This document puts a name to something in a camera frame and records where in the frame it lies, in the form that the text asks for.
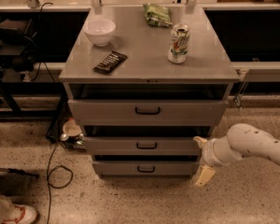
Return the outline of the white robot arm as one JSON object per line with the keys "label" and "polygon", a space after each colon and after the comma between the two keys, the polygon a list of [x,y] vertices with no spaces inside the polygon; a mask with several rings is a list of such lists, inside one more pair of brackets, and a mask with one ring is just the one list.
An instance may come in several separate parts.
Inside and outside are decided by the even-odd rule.
{"label": "white robot arm", "polygon": [[248,157],[261,157],[280,166],[280,140],[254,126],[238,123],[220,138],[193,140],[202,151],[195,185],[204,186],[216,173],[216,168]]}

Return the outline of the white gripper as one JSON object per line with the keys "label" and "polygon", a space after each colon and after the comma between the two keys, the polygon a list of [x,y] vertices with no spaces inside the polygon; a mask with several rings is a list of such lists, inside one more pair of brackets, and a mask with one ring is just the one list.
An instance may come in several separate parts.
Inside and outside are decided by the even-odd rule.
{"label": "white gripper", "polygon": [[215,175],[213,167],[222,167],[228,164],[229,146],[225,139],[207,140],[200,136],[194,136],[193,140],[202,149],[202,160],[207,165],[199,168],[198,176],[195,181],[197,187],[206,185]]}

